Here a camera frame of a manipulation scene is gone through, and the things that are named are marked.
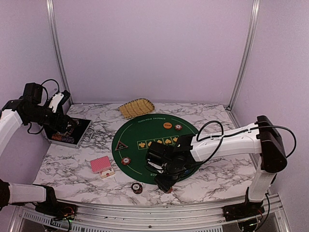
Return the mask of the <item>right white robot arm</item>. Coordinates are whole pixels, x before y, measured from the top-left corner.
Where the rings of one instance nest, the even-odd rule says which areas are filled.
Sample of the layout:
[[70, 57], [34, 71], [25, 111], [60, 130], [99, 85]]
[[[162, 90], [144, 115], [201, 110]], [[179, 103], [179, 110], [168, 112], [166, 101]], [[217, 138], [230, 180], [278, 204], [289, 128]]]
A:
[[275, 175], [287, 166], [279, 127], [266, 116], [245, 127], [221, 131], [200, 137], [200, 133], [182, 135], [175, 145], [152, 142], [146, 153], [147, 164], [158, 171], [155, 183], [164, 192], [182, 178], [186, 171], [200, 167], [214, 157], [236, 154], [258, 154], [258, 168], [248, 187], [247, 200], [240, 204], [239, 212], [250, 216], [264, 199]]

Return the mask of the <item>orange big blind button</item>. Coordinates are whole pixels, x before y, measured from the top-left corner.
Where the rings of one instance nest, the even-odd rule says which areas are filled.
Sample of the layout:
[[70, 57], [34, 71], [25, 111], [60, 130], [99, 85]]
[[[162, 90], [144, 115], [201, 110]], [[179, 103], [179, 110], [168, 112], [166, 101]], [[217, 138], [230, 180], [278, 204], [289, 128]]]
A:
[[169, 122], [165, 122], [165, 123], [163, 124], [163, 127], [164, 127], [165, 129], [171, 129], [171, 128], [172, 128], [172, 124], [169, 123]]

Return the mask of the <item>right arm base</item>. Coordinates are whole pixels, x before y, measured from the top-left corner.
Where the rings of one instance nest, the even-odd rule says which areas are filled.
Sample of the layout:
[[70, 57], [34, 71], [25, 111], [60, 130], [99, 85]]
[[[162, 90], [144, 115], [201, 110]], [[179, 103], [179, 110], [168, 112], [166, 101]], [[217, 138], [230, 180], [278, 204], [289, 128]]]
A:
[[238, 204], [223, 207], [223, 214], [226, 221], [233, 221], [261, 215], [265, 212], [263, 201], [254, 203], [249, 201], [249, 188], [246, 190], [245, 201]]

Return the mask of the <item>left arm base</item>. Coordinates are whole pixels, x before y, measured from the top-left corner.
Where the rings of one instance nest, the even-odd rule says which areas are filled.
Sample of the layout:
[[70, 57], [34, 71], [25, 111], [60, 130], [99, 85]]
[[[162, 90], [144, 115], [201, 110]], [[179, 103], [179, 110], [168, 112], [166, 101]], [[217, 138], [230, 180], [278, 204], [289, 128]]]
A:
[[52, 187], [45, 185], [39, 185], [39, 187], [43, 187], [46, 190], [46, 199], [44, 202], [36, 204], [35, 210], [37, 212], [53, 216], [56, 219], [75, 217], [77, 205], [59, 202]]

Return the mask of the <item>black poker chip stack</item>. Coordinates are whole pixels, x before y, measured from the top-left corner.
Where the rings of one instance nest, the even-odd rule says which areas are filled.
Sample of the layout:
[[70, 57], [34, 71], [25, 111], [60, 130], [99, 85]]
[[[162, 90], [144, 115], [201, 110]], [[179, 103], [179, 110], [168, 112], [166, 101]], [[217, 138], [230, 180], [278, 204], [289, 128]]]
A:
[[142, 185], [140, 183], [133, 183], [131, 189], [135, 194], [141, 194], [143, 191]]

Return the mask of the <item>triangular all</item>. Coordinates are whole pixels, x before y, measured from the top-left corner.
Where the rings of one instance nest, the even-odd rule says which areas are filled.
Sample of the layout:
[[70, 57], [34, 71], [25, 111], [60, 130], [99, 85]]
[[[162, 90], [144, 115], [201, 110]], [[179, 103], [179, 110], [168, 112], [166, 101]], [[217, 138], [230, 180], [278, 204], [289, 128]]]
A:
[[121, 141], [118, 141], [116, 147], [115, 147], [115, 151], [118, 151], [118, 150], [122, 150], [122, 149], [126, 149], [128, 148], [127, 145], [125, 145], [123, 142]]

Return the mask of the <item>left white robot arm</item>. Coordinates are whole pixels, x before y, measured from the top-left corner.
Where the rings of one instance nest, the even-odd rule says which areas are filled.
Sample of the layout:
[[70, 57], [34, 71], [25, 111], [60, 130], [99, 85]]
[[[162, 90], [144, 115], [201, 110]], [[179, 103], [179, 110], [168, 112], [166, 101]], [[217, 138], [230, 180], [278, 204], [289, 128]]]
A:
[[[0, 152], [2, 153], [21, 125], [37, 123], [65, 133], [77, 126], [75, 120], [62, 112], [40, 106], [29, 99], [10, 100], [0, 112]], [[42, 207], [51, 215], [61, 211], [52, 187], [42, 185], [14, 184], [0, 182], [0, 206], [17, 203], [42, 203]]]

